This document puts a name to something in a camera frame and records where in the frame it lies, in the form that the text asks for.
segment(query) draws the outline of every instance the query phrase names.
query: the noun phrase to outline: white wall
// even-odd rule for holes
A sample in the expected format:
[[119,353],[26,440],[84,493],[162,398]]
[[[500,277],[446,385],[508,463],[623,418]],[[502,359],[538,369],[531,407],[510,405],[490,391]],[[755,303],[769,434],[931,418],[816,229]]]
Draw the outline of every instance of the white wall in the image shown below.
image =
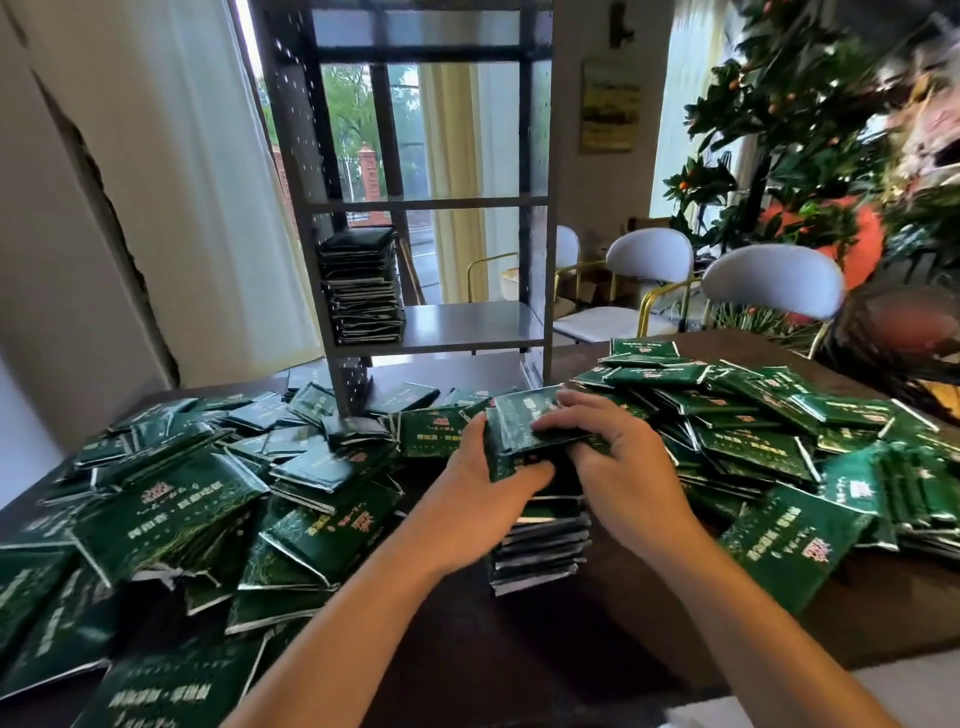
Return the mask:
[[[666,76],[673,0],[627,0],[632,43],[609,50],[610,3],[554,0],[554,95],[559,116],[560,225],[573,228],[590,249],[610,244],[631,216],[646,217],[653,188],[660,106]],[[629,155],[580,154],[581,66],[585,58],[620,58],[636,68],[643,103],[636,146]]]
[[0,357],[0,508],[53,470],[62,457]]
[[[22,483],[48,469],[53,443],[74,449],[166,380],[2,12],[0,68],[0,483]],[[32,454],[13,458],[21,421]]]

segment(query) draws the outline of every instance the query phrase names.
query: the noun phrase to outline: curtain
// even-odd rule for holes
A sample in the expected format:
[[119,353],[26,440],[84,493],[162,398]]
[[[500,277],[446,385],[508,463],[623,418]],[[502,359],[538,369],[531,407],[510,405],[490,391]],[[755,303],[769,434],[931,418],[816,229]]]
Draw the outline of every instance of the curtain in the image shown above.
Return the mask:
[[663,198],[663,180],[677,174],[687,158],[697,154],[700,138],[687,135],[684,106],[706,93],[710,69],[724,55],[724,22],[729,5],[730,0],[677,0],[663,85],[650,217],[676,212],[675,203]]
[[227,2],[12,2],[100,166],[184,386],[322,353]]
[[[427,174],[434,198],[478,197],[483,190],[477,68],[467,63],[420,66]],[[444,303],[468,299],[467,267],[487,257],[482,209],[434,210],[434,240]],[[472,272],[473,299],[488,297],[487,267]]]

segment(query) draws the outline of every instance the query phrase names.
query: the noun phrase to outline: dark table surface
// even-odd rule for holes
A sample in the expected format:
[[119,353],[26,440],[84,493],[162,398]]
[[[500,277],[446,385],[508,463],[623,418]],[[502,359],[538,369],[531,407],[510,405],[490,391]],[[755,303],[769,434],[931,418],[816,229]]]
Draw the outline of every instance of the dark table surface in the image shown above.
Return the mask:
[[[876,396],[742,331],[674,338],[686,356],[788,364],[834,394]],[[605,344],[556,349],[554,380],[588,369],[606,351]],[[403,380],[491,391],[524,384],[515,353],[418,361],[377,368],[374,377],[382,388]],[[216,389],[283,391],[286,382],[279,376]],[[29,517],[34,500],[30,491],[0,512],[0,538]],[[591,538],[588,563],[576,577],[527,592],[494,598],[479,565],[445,579],[411,622],[364,725],[645,728],[661,723],[665,705],[722,694],[723,677],[680,602],[598,524]],[[154,619],[162,631],[183,617]],[[850,668],[954,648],[960,645],[960,573],[922,559],[857,551],[800,620]],[[0,725],[68,726],[97,682],[87,676],[4,701]]]

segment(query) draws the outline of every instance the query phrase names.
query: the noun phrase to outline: pile of tea packets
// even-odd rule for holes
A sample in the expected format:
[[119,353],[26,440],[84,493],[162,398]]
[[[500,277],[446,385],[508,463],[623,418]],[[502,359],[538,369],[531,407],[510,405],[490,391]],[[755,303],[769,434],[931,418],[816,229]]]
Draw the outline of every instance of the pile of tea packets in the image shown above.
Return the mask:
[[[582,570],[596,527],[568,447],[609,445],[532,430],[559,387],[464,385],[405,382],[353,417],[318,370],[282,394],[161,402],[91,438],[51,478],[36,519],[0,543],[0,700],[112,666],[79,725],[218,724],[402,523],[416,505],[404,491],[430,482],[480,413],[492,488],[555,465],[486,560],[492,593]],[[726,529],[721,544],[790,612],[858,548],[960,559],[960,446],[898,402],[641,340],[612,341],[568,386],[660,435],[695,512]],[[216,629],[128,655],[118,604],[144,582]]]
[[614,340],[572,379],[660,435],[721,543],[799,613],[855,548],[960,559],[960,446],[895,400],[835,397],[789,367]]
[[393,228],[350,228],[320,244],[321,279],[338,344],[389,344],[403,337],[395,241]]

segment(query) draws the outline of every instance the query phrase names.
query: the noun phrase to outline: orange object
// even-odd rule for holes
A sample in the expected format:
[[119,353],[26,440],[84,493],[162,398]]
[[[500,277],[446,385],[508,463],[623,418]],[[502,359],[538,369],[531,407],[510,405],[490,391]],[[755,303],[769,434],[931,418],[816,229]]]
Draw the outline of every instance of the orange object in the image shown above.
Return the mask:
[[[858,199],[850,196],[835,200],[833,203],[849,207],[855,205]],[[773,202],[760,213],[760,222],[768,223],[780,213],[783,213],[780,232],[783,232],[783,228],[787,225],[803,220],[800,214],[784,211],[783,205],[779,202]],[[856,214],[856,224],[860,232],[853,244],[847,248],[847,253],[844,255],[841,264],[848,291],[865,283],[873,271],[876,270],[876,266],[883,256],[883,226],[873,205],[867,204],[860,207]],[[817,248],[817,250],[833,260],[837,258],[836,243],[827,245],[825,248]]]

